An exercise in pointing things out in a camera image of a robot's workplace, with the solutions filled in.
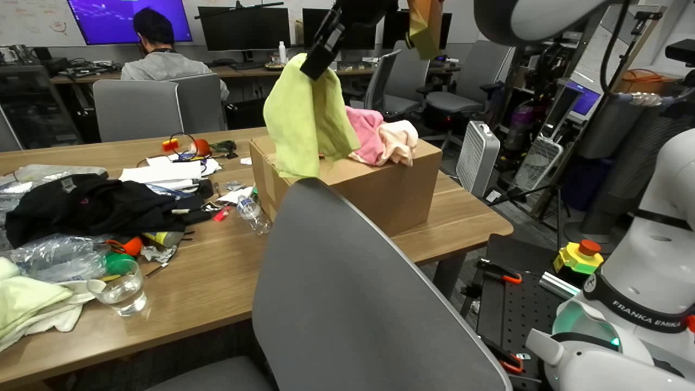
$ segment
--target wooden table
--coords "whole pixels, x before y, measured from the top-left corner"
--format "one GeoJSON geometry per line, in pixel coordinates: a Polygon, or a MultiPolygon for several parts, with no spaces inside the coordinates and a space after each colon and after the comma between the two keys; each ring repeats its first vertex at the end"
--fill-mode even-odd
{"type": "MultiPolygon", "coordinates": [[[[234,138],[238,154],[248,156],[248,141],[263,132],[263,127],[221,130],[201,136],[209,141],[234,138]]],[[[158,146],[160,138],[138,138],[2,151],[0,171],[7,173],[27,163],[100,165],[109,169],[111,177],[116,177],[121,168],[158,154],[158,146]]],[[[252,169],[243,168],[238,158],[220,163],[223,171],[215,173],[215,182],[221,187],[230,179],[252,185],[252,169]]],[[[111,309],[90,301],[71,333],[24,337],[0,352],[0,388],[249,318],[264,239],[252,235],[246,222],[234,215],[225,222],[198,223],[193,229],[193,240],[179,245],[171,264],[145,279],[152,303],[147,314],[120,318],[111,309]]],[[[511,235],[512,226],[438,173],[427,223],[395,235],[392,240],[410,261],[429,262],[483,245],[492,232],[511,235]]]]}
{"type": "MultiPolygon", "coordinates": [[[[211,67],[221,80],[237,80],[237,77],[278,77],[278,70],[234,70],[234,67],[211,67]]],[[[362,70],[336,70],[336,74],[342,77],[355,77],[355,75],[370,75],[374,70],[362,67],[362,70]]],[[[100,74],[100,75],[78,75],[78,77],[67,77],[67,75],[52,75],[52,84],[94,84],[100,77],[120,77],[120,74],[100,74]]]]}

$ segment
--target office chair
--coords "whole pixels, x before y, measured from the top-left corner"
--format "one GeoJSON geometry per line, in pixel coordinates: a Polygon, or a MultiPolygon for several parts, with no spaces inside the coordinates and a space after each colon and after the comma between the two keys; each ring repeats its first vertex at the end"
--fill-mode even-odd
{"type": "MultiPolygon", "coordinates": [[[[316,177],[284,194],[252,323],[281,391],[511,388],[432,283],[316,177]]],[[[238,371],[215,375],[225,375],[227,388],[238,380],[238,371]]]]}
{"type": "Polygon", "coordinates": [[[397,50],[387,52],[377,58],[364,93],[344,90],[349,107],[374,109],[374,111],[383,109],[383,89],[392,70],[395,57],[397,57],[397,50]]]}
{"type": "Polygon", "coordinates": [[[395,57],[391,75],[383,87],[383,118],[401,118],[423,101],[421,89],[425,87],[429,60],[419,58],[417,50],[410,50],[406,40],[395,40],[395,57]]]}
{"type": "Polygon", "coordinates": [[[183,125],[186,132],[225,130],[220,101],[220,75],[176,77],[183,125]]]}
{"type": "Polygon", "coordinates": [[[0,107],[0,151],[9,149],[24,149],[24,146],[16,138],[13,125],[9,124],[3,109],[0,107]]]}
{"type": "Polygon", "coordinates": [[[95,80],[94,105],[102,141],[185,132],[178,84],[170,80],[95,80]]]}
{"type": "Polygon", "coordinates": [[[441,149],[444,149],[450,141],[461,143],[453,136],[452,120],[470,120],[482,115],[483,101],[488,98],[482,87],[490,87],[494,80],[504,80],[499,71],[504,70],[508,50],[511,47],[490,40],[475,40],[467,52],[461,70],[455,71],[455,93],[432,90],[425,96],[425,107],[433,109],[433,113],[444,115],[444,132],[423,136],[425,141],[441,141],[441,149]]]}

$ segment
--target person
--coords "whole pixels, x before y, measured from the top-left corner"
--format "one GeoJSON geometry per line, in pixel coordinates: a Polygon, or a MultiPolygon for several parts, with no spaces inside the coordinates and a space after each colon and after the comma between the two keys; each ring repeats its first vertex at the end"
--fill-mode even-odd
{"type": "MultiPolygon", "coordinates": [[[[173,80],[215,74],[201,60],[190,60],[173,50],[171,21],[158,11],[141,8],[132,17],[132,28],[147,53],[138,60],[124,63],[121,80],[173,80]]],[[[223,80],[220,80],[220,100],[223,107],[230,107],[230,90],[223,80]]]]}

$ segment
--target white robot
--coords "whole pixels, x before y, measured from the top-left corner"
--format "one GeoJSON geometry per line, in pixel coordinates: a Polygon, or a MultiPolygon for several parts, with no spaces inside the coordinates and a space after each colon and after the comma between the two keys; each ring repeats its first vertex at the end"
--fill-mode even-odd
{"type": "MultiPolygon", "coordinates": [[[[604,2],[475,0],[475,21],[490,40],[512,46],[554,36],[604,2]]],[[[304,74],[316,77],[352,25],[374,24],[395,7],[397,0],[336,0],[304,74]]],[[[639,217],[584,296],[557,309],[554,334],[528,334],[554,388],[695,388],[693,227],[695,127],[659,149],[639,217]]]]}

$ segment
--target cardboard box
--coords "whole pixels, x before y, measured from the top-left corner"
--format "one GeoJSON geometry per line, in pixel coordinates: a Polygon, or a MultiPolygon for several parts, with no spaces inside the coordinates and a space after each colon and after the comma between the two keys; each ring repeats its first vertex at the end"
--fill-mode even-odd
{"type": "MultiPolygon", "coordinates": [[[[269,136],[249,141],[261,209],[276,219],[291,179],[274,169],[276,148],[269,136]]],[[[441,149],[419,141],[413,168],[369,168],[349,158],[320,160],[318,177],[361,209],[387,235],[419,226],[429,215],[441,149]]]]}

